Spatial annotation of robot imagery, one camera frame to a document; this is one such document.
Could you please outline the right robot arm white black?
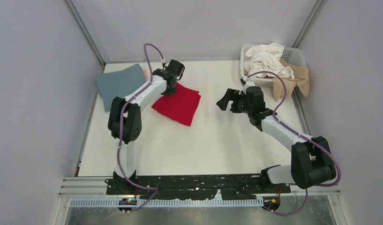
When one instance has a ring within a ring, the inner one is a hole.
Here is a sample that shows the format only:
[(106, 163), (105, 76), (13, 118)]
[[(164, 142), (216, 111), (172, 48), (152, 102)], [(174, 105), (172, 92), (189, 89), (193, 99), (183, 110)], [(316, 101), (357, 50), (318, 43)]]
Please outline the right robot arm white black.
[(245, 113), (252, 126), (271, 135), (290, 151), (289, 165), (275, 165), (261, 171), (262, 186), (290, 184), (307, 189), (312, 186), (331, 187), (339, 183), (341, 172), (330, 153), (328, 141), (322, 136), (298, 133), (285, 123), (275, 110), (265, 106), (260, 87), (227, 89), (216, 105), (222, 111), (230, 105), (231, 112)]

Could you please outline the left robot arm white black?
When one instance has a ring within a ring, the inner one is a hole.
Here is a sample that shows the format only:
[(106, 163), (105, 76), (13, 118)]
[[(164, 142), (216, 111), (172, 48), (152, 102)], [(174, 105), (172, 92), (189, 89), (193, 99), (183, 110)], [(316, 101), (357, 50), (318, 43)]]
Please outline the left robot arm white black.
[(177, 82), (184, 70), (185, 66), (177, 60), (163, 63), (162, 68), (154, 70), (150, 79), (136, 91), (112, 101), (108, 129), (119, 143), (113, 177), (105, 181), (108, 195), (130, 195), (143, 188), (135, 181), (134, 162), (135, 142), (142, 131), (142, 111), (161, 96), (175, 94)]

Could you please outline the red t shirt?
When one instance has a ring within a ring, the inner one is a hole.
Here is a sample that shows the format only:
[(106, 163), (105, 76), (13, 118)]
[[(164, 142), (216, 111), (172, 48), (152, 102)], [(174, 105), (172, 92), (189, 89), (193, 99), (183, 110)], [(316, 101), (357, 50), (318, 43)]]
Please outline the red t shirt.
[(162, 96), (151, 107), (159, 114), (190, 127), (201, 95), (198, 91), (177, 84), (174, 95)]

